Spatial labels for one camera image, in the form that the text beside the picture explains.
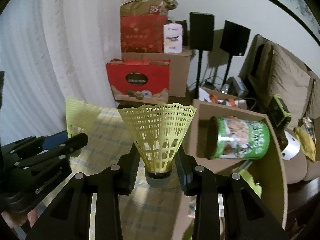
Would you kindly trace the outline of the green grey Health 01 case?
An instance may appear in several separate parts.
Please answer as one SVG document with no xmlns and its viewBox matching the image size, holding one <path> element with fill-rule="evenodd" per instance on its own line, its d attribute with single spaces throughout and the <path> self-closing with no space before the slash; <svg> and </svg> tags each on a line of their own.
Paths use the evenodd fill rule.
<svg viewBox="0 0 320 240">
<path fill-rule="evenodd" d="M 253 189 L 253 191 L 261 198 L 262 195 L 262 187 L 259 183 L 254 181 L 253 176 L 245 169 L 242 169 L 238 172 L 238 174 L 247 182 L 247 184 Z"/>
</svg>

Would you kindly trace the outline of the green lid snack canister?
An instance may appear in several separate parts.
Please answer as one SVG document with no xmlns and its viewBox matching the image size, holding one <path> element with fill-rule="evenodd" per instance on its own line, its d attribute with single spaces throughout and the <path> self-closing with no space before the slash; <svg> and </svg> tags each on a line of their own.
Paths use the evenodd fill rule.
<svg viewBox="0 0 320 240">
<path fill-rule="evenodd" d="M 270 145 L 270 130 L 262 121 L 212 117 L 208 123 L 207 159 L 261 159 Z"/>
</svg>

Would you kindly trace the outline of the brown cardboard box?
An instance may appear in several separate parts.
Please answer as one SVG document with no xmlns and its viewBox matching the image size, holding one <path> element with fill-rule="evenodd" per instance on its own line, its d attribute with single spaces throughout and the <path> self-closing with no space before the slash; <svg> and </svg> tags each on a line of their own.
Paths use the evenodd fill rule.
<svg viewBox="0 0 320 240">
<path fill-rule="evenodd" d="M 260 113 L 193 101 L 196 113 L 186 152 L 198 164 L 228 176 L 246 160 L 262 188 L 261 199 L 281 226 L 287 219 L 287 183 L 283 158 L 269 118 Z"/>
</svg>

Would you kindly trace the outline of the yellow plaid tablecloth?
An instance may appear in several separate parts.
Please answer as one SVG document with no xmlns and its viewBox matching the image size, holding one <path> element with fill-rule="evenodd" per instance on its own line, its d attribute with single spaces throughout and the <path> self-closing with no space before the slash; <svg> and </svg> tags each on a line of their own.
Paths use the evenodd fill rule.
<svg viewBox="0 0 320 240">
<path fill-rule="evenodd" d="M 111 109 L 70 101 L 66 113 L 68 133 L 89 137 L 80 157 L 72 161 L 72 170 L 105 173 L 102 186 L 111 183 L 117 189 L 110 207 L 102 207 L 105 196 L 97 194 L 91 207 L 91 236 L 170 239 L 181 197 L 178 179 L 172 177 L 167 186 L 156 189 L 144 173 L 163 175 L 174 169 L 174 156 L 196 109 L 179 103 Z"/>
</svg>

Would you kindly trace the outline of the red Collection gift bag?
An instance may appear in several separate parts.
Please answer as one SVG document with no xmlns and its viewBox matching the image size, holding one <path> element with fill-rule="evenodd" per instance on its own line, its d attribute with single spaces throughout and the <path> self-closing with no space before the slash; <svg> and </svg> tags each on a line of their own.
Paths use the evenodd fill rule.
<svg viewBox="0 0 320 240">
<path fill-rule="evenodd" d="M 113 59 L 106 71 L 115 100 L 154 105 L 169 100 L 170 60 Z"/>
</svg>

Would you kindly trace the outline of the white curtain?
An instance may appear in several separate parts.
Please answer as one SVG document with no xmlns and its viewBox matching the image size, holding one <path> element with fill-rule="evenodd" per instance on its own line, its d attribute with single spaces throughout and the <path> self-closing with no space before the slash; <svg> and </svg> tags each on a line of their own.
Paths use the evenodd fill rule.
<svg viewBox="0 0 320 240">
<path fill-rule="evenodd" d="M 11 0 L 1 14 L 1 143 L 64 130 L 67 98 L 113 107 L 122 0 Z"/>
</svg>

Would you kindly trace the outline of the green black device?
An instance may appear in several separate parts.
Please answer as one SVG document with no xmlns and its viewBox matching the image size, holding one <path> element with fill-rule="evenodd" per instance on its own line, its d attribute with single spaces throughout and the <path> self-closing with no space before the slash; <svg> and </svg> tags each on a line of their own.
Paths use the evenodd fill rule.
<svg viewBox="0 0 320 240">
<path fill-rule="evenodd" d="M 273 94 L 267 110 L 272 124 L 277 129 L 285 129 L 292 120 L 292 115 L 280 94 Z"/>
</svg>

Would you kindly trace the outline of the red floral gift bag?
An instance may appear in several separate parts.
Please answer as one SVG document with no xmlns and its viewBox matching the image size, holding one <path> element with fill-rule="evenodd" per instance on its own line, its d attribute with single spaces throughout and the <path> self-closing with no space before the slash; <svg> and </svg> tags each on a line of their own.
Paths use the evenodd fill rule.
<svg viewBox="0 0 320 240">
<path fill-rule="evenodd" d="M 120 18 L 122 53 L 162 53 L 164 15 L 127 16 Z"/>
</svg>

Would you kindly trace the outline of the small open cardboard box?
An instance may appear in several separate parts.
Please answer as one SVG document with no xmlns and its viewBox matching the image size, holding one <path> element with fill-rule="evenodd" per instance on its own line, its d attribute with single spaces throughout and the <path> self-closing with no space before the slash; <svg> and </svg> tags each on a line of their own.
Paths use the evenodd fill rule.
<svg viewBox="0 0 320 240">
<path fill-rule="evenodd" d="M 199 88 L 199 100 L 247 110 L 246 100 L 209 88 Z"/>
</svg>

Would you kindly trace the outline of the white pink tissue pack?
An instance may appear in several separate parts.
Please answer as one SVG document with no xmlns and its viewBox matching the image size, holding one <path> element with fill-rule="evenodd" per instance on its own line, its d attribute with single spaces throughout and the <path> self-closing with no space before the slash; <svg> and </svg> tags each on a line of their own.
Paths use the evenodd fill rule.
<svg viewBox="0 0 320 240">
<path fill-rule="evenodd" d="M 163 27 L 163 51 L 164 53 L 182 52 L 182 25 L 168 23 Z"/>
</svg>

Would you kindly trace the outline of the brown sofa cushions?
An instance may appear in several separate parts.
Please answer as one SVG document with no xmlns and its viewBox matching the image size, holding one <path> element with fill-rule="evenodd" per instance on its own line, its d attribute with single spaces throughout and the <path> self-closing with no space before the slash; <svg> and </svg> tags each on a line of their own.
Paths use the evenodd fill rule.
<svg viewBox="0 0 320 240">
<path fill-rule="evenodd" d="M 285 128 L 301 134 L 304 118 L 313 122 L 314 136 L 303 141 L 298 154 L 284 162 L 288 184 L 319 177 L 319 77 L 298 57 L 260 34 L 255 35 L 240 72 L 257 111 L 266 112 L 274 94 L 281 96 L 291 121 Z"/>
</svg>

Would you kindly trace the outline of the crumpled brown paper bag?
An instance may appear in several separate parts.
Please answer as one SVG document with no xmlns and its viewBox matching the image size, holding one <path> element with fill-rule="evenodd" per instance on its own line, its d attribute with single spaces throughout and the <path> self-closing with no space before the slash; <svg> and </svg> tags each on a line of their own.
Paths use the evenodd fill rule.
<svg viewBox="0 0 320 240">
<path fill-rule="evenodd" d="M 120 16 L 168 15 L 178 7 L 176 0 L 131 0 L 120 6 Z"/>
</svg>

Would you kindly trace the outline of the black speaker left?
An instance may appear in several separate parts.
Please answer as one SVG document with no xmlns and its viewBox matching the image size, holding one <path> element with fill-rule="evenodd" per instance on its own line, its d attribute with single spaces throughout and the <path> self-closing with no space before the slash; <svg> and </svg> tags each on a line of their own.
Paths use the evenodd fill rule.
<svg viewBox="0 0 320 240">
<path fill-rule="evenodd" d="M 194 91 L 194 99 L 199 98 L 200 75 L 202 67 L 202 55 L 204 51 L 212 51 L 214 44 L 214 20 L 213 14 L 190 12 L 190 49 L 197 50 L 198 64 L 197 77 Z"/>
</svg>

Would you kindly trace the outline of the black speaker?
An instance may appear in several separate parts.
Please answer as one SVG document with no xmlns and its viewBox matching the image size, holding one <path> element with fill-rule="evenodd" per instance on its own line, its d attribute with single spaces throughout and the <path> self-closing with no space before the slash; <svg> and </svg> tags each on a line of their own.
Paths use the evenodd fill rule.
<svg viewBox="0 0 320 240">
<path fill-rule="evenodd" d="M 214 20 L 213 14 L 190 12 L 190 49 L 197 50 L 198 64 L 197 77 L 194 91 L 194 99 L 199 98 L 200 75 L 202 67 L 202 55 L 204 51 L 212 51 L 214 44 Z"/>
<path fill-rule="evenodd" d="M 251 30 L 249 28 L 225 20 L 220 49 L 227 52 L 229 56 L 222 86 L 226 84 L 232 58 L 234 56 L 244 56 L 248 46 L 250 33 Z"/>
</svg>

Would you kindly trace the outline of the black speaker right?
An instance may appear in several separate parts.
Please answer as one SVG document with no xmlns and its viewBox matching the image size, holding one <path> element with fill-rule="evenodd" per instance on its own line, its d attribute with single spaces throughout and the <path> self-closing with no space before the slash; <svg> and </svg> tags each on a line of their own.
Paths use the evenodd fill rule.
<svg viewBox="0 0 320 240">
<path fill-rule="evenodd" d="M 249 28 L 225 20 L 220 49 L 227 52 L 229 56 L 222 86 L 226 84 L 232 58 L 234 56 L 244 56 L 248 46 L 250 33 L 251 30 Z"/>
</svg>

